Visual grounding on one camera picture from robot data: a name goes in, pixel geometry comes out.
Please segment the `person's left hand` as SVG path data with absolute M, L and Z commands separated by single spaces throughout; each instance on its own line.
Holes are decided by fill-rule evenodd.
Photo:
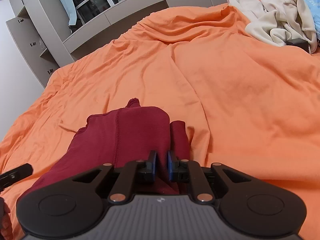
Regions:
M 1 198 L 1 239 L 12 240 L 13 231 L 10 220 L 10 209 L 3 198 Z

